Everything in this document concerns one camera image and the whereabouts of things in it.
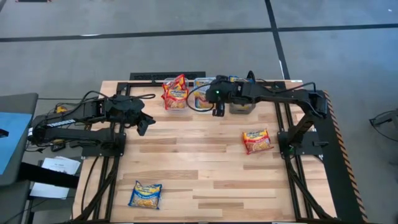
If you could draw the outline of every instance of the ramen noodle package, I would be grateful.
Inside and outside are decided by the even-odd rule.
[[[215,78],[196,78],[193,81],[193,88],[198,88],[199,86],[210,84]],[[199,88],[197,91],[193,93],[195,107],[197,109],[208,109],[213,105],[206,101],[206,90],[209,89],[210,86],[204,86]]]
[[[164,107],[167,110],[184,109],[186,106],[185,100],[188,96],[188,90],[172,90],[166,91],[164,98]]]
[[[273,148],[266,129],[243,133],[243,143],[246,146],[247,154]]]
[[[185,79],[185,75],[181,74],[173,80],[163,83],[162,87],[164,90],[162,99],[165,101],[165,109],[179,110],[184,109],[188,95],[188,86]]]
[[[162,184],[142,186],[136,181],[136,186],[132,190],[129,206],[159,209],[160,191]]]
[[[229,81],[230,82],[250,82],[250,83],[254,83],[254,80],[252,80],[252,79],[247,79],[247,78],[240,78],[240,77],[237,77],[237,76],[233,76],[233,75],[230,75],[229,76]]]

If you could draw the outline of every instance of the black cable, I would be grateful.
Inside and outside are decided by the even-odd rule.
[[[139,95],[139,96],[130,96],[130,98],[132,98],[132,99],[142,99],[142,100],[150,100],[150,99],[153,99],[155,97],[156,97],[156,95],[153,94],[153,93]]]
[[[64,116],[66,116],[66,115],[72,114],[73,112],[75,112],[75,111],[85,102],[86,97],[87,97],[90,93],[97,93],[97,94],[99,94],[99,95],[101,95],[101,96],[103,96],[103,97],[105,97],[105,98],[109,98],[109,97],[106,96],[105,94],[100,93],[100,92],[98,92],[98,91],[94,91],[94,90],[88,91],[88,92],[83,96],[83,98],[80,100],[80,102],[77,104],[77,106],[76,106],[74,109],[72,109],[72,110],[70,110],[70,111],[67,111],[67,112],[65,112],[65,113],[60,113],[60,116],[53,117],[53,118],[49,118],[49,119],[45,119],[44,121],[47,122],[48,120],[51,120],[51,119],[62,118],[62,117],[64,117]]]
[[[312,206],[314,212],[318,215],[318,217],[321,219],[322,218],[333,219],[332,216],[330,216],[329,214],[327,214],[327,212],[324,211],[324,209],[318,204],[318,202],[308,191],[308,189],[303,185],[296,171],[294,171],[293,165],[290,161],[287,163],[286,168],[287,168],[287,174],[294,180],[295,184],[300,189],[304,198],[307,199],[307,201],[310,203],[310,205]]]
[[[207,112],[207,111],[211,111],[211,110],[214,108],[214,104],[213,104],[213,106],[211,106],[210,109],[198,110],[198,109],[192,107],[192,106],[188,103],[189,96],[190,96],[194,91],[197,91],[198,89],[200,89],[200,88],[202,88],[202,87],[204,87],[204,86],[208,86],[208,85],[211,85],[211,83],[198,86],[198,87],[194,88],[193,90],[191,90],[191,91],[188,93],[188,96],[187,96],[187,99],[185,100],[185,102],[186,102],[187,106],[188,106],[190,109],[192,109],[192,110],[194,110],[194,111],[197,111],[197,112]]]
[[[94,195],[91,202],[84,209],[83,213],[80,214],[78,217],[76,217],[75,220],[87,220],[89,218],[94,207],[96,206],[98,201],[102,198],[102,195],[104,194],[105,190],[108,188],[109,184],[113,181],[114,178],[116,178],[117,169],[118,169],[117,164],[114,162],[101,188],[97,190],[97,193]]]
[[[38,100],[81,100],[81,98],[38,98]]]
[[[381,114],[375,116],[374,118],[369,119],[369,122],[371,123],[371,126],[372,126],[381,136],[384,136],[385,138],[388,138],[388,139],[390,139],[391,141],[398,142],[397,139],[390,138],[389,136],[386,136],[385,134],[381,133],[381,132],[375,127],[375,125],[373,124],[374,120],[376,120],[378,117],[380,117],[380,116],[382,116],[382,115],[385,115],[386,113],[391,113],[391,112],[393,112],[393,111],[386,111],[386,112],[383,112],[383,113],[381,113]]]
[[[93,172],[94,166],[97,163],[97,160],[98,160],[98,156],[95,157],[93,165],[91,165],[90,171],[88,173],[88,177],[87,177],[87,180],[86,180],[85,188],[83,190],[83,196],[81,197],[81,210],[80,210],[81,214],[83,213],[83,207],[84,207],[84,203],[85,203],[85,195],[86,195],[86,190],[87,190],[87,186],[88,186],[88,181],[90,179],[91,173]]]
[[[267,81],[265,81],[265,80],[263,80],[263,79],[261,79],[261,78],[257,78],[257,80],[261,80],[261,81],[267,83]],[[288,92],[288,91],[296,90],[296,89],[301,88],[301,87],[305,87],[305,86],[307,86],[307,85],[313,85],[313,91],[314,91],[314,92],[317,91],[317,86],[316,86],[316,84],[315,84],[314,82],[304,83],[303,85],[299,85],[299,86],[296,86],[296,87],[293,87],[293,88],[289,88],[289,89],[286,89],[286,90],[279,90],[279,91],[272,91],[272,90],[268,89],[268,88],[265,87],[265,86],[264,86],[264,88],[265,88],[267,91],[271,92],[271,93],[285,93],[285,92]]]
[[[56,199],[66,199],[66,198],[74,198],[74,197],[75,197],[75,196],[70,196],[70,197],[56,198]],[[7,221],[5,221],[3,224],[6,224],[7,222],[9,222],[9,221],[11,221],[12,219],[14,219],[15,217],[17,217],[18,215],[20,215],[20,214],[22,214],[22,213],[24,213],[24,212],[26,212],[26,211],[28,211],[28,210],[30,210],[30,209],[36,207],[36,206],[39,206],[39,205],[43,204],[44,202],[46,202],[46,201],[48,201],[48,200],[50,200],[50,199],[54,199],[54,198],[47,198],[47,199],[45,199],[45,200],[43,200],[43,201],[41,201],[41,202],[39,202],[39,203],[37,203],[37,204],[35,204],[35,205],[33,205],[33,206],[27,208],[27,209],[24,209],[24,210],[18,212],[17,214],[15,214],[15,215],[12,216],[11,218],[9,218]]]

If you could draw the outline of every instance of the orange noodle package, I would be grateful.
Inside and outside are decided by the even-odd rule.
[[[246,146],[247,154],[273,148],[266,129],[243,133],[243,143]]]
[[[165,95],[167,94],[167,90],[187,90],[188,86],[185,83],[185,75],[181,74],[177,76],[174,80],[169,81],[167,83],[162,84],[164,94],[161,96],[162,99],[165,99]]]
[[[186,107],[185,100],[188,96],[188,90],[172,90],[166,91],[164,98],[164,106],[167,110],[179,110]]]

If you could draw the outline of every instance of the blue noodle package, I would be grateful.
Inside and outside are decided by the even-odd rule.
[[[152,184],[142,186],[140,182],[136,181],[136,186],[132,190],[129,206],[159,209],[160,192],[162,191],[162,184]]]

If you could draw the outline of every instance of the orange warning stripe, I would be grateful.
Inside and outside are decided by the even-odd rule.
[[[331,105],[329,94],[326,91],[324,91],[324,94],[325,94],[325,98],[326,98],[327,103],[328,103],[329,114],[330,114],[331,119],[333,120],[333,124],[335,126],[336,137],[338,138],[338,144],[340,145],[341,155],[343,155],[343,159],[345,160],[344,162],[345,162],[345,164],[347,166],[348,176],[351,179],[351,185],[354,188],[354,194],[356,196],[356,201],[358,202],[359,210],[362,213],[362,219],[363,219],[364,222],[369,222],[368,216],[366,215],[365,208],[363,206],[361,195],[359,194],[358,186],[356,185],[356,180],[355,180],[353,168],[351,167],[351,163],[349,162],[349,159],[348,159],[347,150],[344,147],[343,137],[342,137],[342,134],[340,132],[340,128],[338,127],[337,119],[336,119],[336,116],[335,116],[335,112],[333,111],[333,107]]]

